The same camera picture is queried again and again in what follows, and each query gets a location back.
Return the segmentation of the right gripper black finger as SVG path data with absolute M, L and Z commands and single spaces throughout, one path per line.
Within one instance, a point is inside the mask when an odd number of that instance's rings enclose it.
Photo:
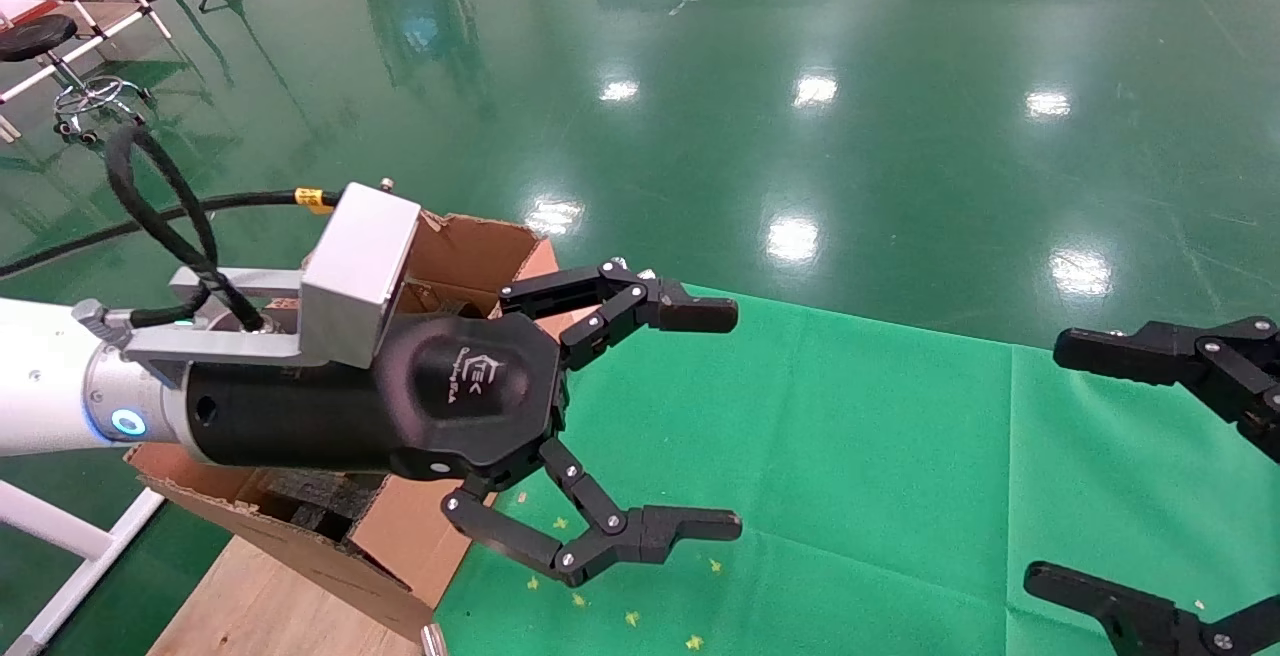
M 1279 460 L 1279 332 L 1268 318 L 1196 328 L 1148 322 L 1132 334 L 1069 328 L 1053 360 L 1074 372 L 1180 386 L 1274 463 Z
M 1116 655 L 1257 655 L 1279 642 L 1276 594 L 1203 621 L 1171 600 L 1057 564 L 1030 564 L 1023 586 L 1038 600 L 1093 618 Z

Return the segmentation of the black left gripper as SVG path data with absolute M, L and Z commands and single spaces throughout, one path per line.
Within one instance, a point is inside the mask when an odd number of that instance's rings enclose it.
M 554 438 L 568 402 L 562 368 L 584 369 L 643 327 L 727 334 L 735 300 L 698 297 L 609 260 L 515 281 L 499 304 L 520 315 L 396 316 L 369 368 L 196 363 L 186 384 L 191 447 L 223 466 L 466 477 L 443 498 L 452 527 L 568 587 L 617 562 L 660 565 L 684 539 L 742 534 L 730 510 L 618 507 Z M 535 323 L 581 310 L 559 343 Z M 511 487 L 538 464 L 588 525 L 568 543 L 485 504 L 485 480 Z

